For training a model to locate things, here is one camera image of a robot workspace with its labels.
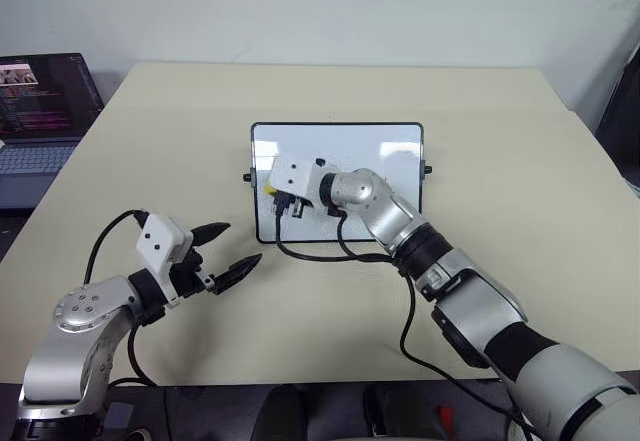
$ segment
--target red object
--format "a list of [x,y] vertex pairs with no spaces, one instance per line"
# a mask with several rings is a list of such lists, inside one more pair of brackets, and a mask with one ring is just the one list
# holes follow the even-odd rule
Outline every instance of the red object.
[[447,433],[449,441],[458,441],[453,429],[453,409],[447,406],[438,406],[438,418],[440,418],[440,423],[442,423],[442,428]]

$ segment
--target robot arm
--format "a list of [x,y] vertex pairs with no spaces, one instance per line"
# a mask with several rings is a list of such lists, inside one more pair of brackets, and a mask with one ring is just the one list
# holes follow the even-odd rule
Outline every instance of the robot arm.
[[260,261],[259,254],[249,256],[220,276],[205,275],[194,248],[229,224],[188,230],[172,218],[140,213],[136,248],[144,269],[83,285],[58,302],[49,332],[27,366],[12,440],[93,438],[113,356],[125,334],[157,321],[181,297],[204,290],[221,294]]
[[467,364],[493,368],[524,414],[552,441],[637,441],[640,396],[626,380],[527,326],[517,299],[455,249],[371,170],[281,155],[269,184],[316,209],[355,214],[428,301]]

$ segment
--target laptop screen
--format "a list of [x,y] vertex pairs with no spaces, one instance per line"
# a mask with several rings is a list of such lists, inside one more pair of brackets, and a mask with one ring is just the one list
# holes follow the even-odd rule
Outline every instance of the laptop screen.
[[0,57],[0,139],[80,138],[103,107],[81,54]]

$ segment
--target beige table surface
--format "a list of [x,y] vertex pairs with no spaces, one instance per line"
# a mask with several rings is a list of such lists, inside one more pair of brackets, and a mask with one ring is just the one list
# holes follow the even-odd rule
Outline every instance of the beige table surface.
[[[536,71],[142,64],[0,265],[0,382],[21,381],[55,302],[82,282],[96,236],[132,207],[191,226],[232,223],[201,251],[209,272],[263,253],[232,290],[189,298],[140,331],[139,361],[153,379],[431,378],[398,351],[408,296],[392,268],[305,263],[256,241],[241,180],[249,126],[328,120],[422,123],[433,224],[518,295],[535,328],[612,369],[640,368],[638,201]],[[109,236],[94,279],[139,269],[137,235],[129,222]],[[458,359],[429,315],[420,300],[410,350],[457,376],[488,375]],[[112,377],[131,373],[124,344]]]

